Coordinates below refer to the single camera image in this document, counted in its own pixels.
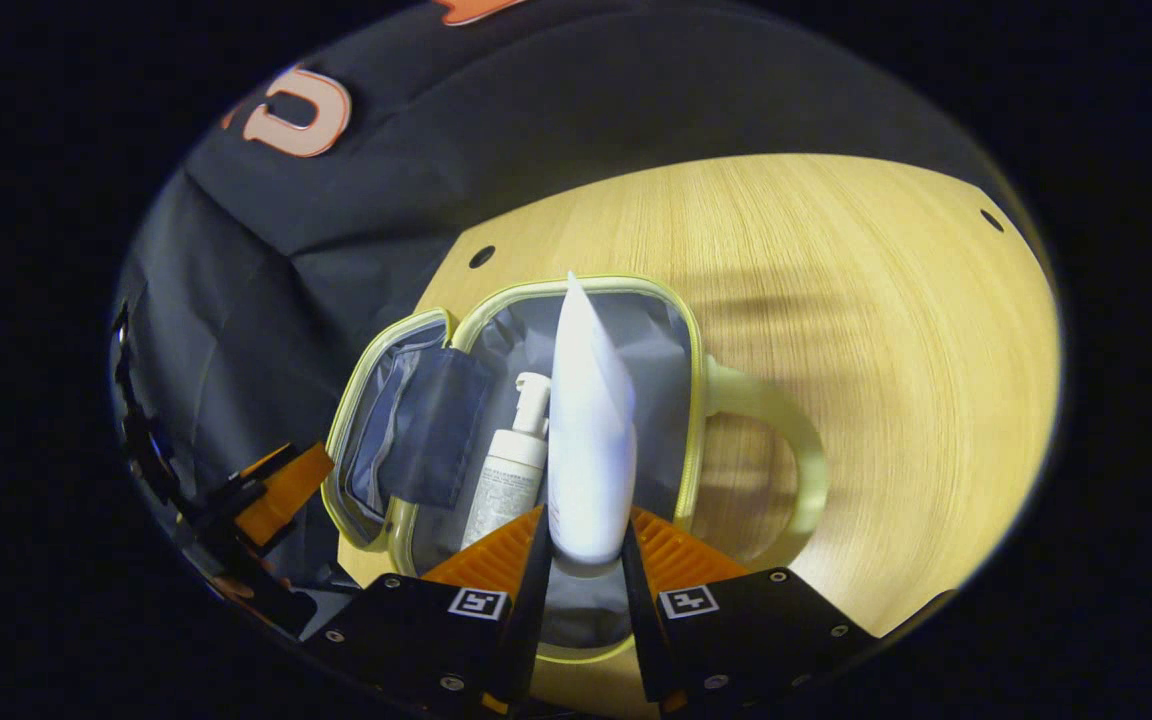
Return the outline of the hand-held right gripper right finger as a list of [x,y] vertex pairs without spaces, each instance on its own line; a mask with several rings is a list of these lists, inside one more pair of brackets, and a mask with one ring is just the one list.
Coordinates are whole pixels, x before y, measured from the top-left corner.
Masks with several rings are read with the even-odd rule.
[[787,568],[751,570],[632,509],[623,575],[641,679],[660,714],[749,714],[882,646]]

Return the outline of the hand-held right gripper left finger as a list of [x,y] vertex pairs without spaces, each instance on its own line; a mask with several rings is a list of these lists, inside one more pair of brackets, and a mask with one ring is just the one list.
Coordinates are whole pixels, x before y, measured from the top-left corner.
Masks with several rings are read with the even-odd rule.
[[420,577],[372,579],[306,638],[306,655],[406,714],[515,714],[530,692],[550,561],[539,506]]

